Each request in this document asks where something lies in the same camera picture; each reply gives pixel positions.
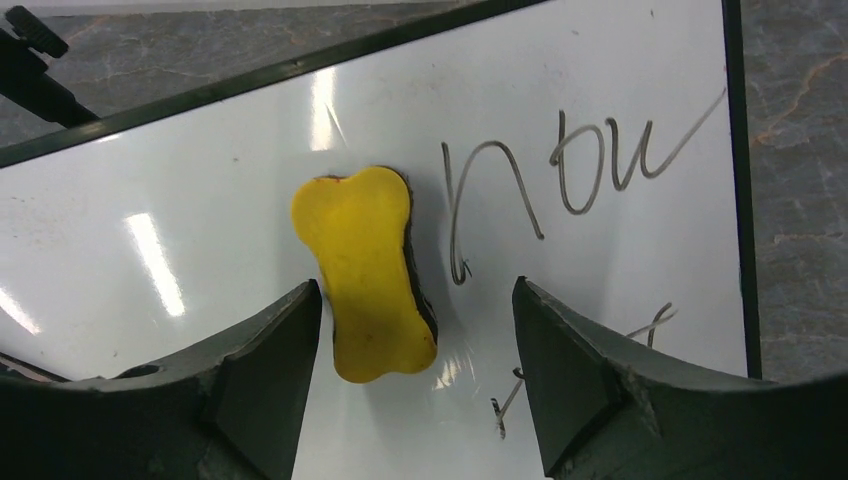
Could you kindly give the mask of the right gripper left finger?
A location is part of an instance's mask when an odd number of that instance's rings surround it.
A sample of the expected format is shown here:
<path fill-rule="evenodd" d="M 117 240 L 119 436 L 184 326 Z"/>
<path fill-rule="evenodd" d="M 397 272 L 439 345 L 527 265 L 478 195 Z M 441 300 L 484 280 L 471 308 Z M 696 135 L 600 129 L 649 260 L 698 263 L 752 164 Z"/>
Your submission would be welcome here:
<path fill-rule="evenodd" d="M 1 379 L 5 479 L 288 479 L 319 341 L 308 280 L 112 378 Z"/>

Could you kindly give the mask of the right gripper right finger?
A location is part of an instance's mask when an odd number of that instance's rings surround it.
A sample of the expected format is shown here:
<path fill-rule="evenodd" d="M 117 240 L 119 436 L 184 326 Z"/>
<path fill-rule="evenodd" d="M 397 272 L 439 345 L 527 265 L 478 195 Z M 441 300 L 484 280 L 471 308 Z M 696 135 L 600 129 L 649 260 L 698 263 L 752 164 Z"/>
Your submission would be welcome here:
<path fill-rule="evenodd" d="M 697 366 L 520 277 L 520 364 L 552 479 L 843 479 L 847 376 L 778 384 Z"/>

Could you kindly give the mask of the yellow bone shaped eraser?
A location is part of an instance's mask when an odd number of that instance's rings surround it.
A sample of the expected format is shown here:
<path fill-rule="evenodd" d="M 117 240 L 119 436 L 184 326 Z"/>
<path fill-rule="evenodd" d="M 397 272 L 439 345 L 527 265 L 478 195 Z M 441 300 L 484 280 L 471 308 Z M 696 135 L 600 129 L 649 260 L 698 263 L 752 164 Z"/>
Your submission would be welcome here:
<path fill-rule="evenodd" d="M 396 170 L 308 180 L 291 220 L 315 258 L 333 317 L 333 360 L 344 380 L 417 374 L 434 362 L 438 326 L 417 278 L 409 240 L 412 194 Z"/>

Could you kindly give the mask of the black framed whiteboard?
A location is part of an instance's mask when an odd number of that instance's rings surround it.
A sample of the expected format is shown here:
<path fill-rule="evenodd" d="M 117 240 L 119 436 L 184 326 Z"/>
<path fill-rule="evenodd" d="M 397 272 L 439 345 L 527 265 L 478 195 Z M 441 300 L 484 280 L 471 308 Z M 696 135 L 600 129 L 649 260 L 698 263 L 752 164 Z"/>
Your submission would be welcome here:
<path fill-rule="evenodd" d="M 293 475 L 539 479 L 518 277 L 758 371 L 740 37 L 736 1 L 483 1 L 5 148 L 2 351 L 109 378 L 234 326 L 319 277 L 298 188 L 385 166 L 438 353 L 355 385 L 324 316 Z"/>

